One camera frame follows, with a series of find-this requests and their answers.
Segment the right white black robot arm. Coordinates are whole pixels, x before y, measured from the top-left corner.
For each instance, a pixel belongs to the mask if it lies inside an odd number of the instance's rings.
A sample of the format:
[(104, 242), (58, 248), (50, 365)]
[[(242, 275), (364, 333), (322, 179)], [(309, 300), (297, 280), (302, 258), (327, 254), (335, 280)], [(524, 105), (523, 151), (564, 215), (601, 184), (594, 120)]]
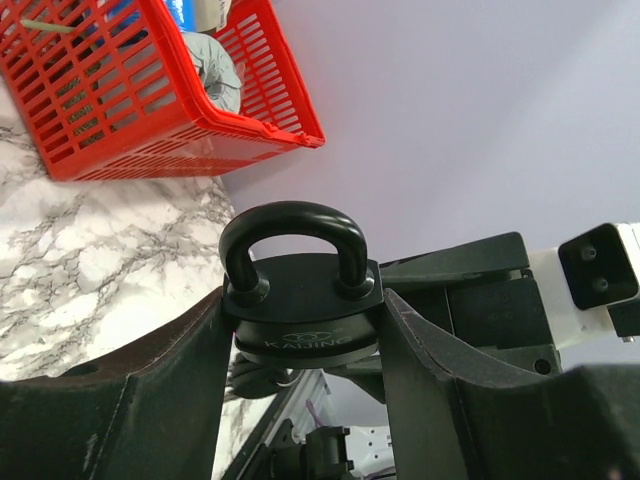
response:
[[(503, 363), (538, 375), (559, 357), (522, 236), (505, 233), (382, 264), (384, 284), (436, 328)], [(276, 479), (393, 477), (387, 427), (318, 423), (301, 447), (273, 443)]]

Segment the black padlock with keys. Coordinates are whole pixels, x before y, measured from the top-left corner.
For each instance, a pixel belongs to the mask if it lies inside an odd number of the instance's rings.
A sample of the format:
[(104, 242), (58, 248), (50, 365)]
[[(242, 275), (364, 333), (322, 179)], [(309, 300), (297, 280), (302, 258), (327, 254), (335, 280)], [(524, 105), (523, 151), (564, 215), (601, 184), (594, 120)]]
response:
[[(332, 253), (295, 253), (255, 261), (251, 247), (299, 235), (330, 243)], [(248, 360), (291, 369), (338, 367), (374, 354), (384, 295), (365, 236), (346, 214), (304, 201), (243, 212), (223, 230), (222, 316)]]

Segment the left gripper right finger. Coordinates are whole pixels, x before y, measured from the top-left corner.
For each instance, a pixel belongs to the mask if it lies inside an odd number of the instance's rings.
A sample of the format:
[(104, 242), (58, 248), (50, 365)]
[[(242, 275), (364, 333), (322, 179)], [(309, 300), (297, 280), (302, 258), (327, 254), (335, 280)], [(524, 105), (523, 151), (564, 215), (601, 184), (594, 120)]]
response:
[(635, 479), (639, 369), (543, 376), (497, 360), (385, 294), (382, 367), (401, 479)]

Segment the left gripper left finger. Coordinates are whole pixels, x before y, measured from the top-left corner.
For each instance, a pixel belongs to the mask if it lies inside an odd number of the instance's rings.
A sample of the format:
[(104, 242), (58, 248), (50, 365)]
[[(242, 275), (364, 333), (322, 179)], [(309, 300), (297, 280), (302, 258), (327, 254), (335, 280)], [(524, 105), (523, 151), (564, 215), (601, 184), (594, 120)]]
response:
[(209, 479), (231, 349), (215, 290), (57, 377), (1, 384), (4, 479)]

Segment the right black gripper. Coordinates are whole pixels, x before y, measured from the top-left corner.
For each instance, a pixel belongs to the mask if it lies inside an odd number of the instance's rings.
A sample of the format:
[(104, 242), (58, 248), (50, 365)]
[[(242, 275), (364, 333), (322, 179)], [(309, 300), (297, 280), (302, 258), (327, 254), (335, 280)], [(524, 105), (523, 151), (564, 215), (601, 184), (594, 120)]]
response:
[(410, 306), (429, 339), (467, 370), (455, 378), (440, 365), (414, 393), (448, 405), (545, 405), (548, 394), (531, 376), (559, 373), (541, 295), (524, 241), (507, 233), (382, 264), (384, 284)]

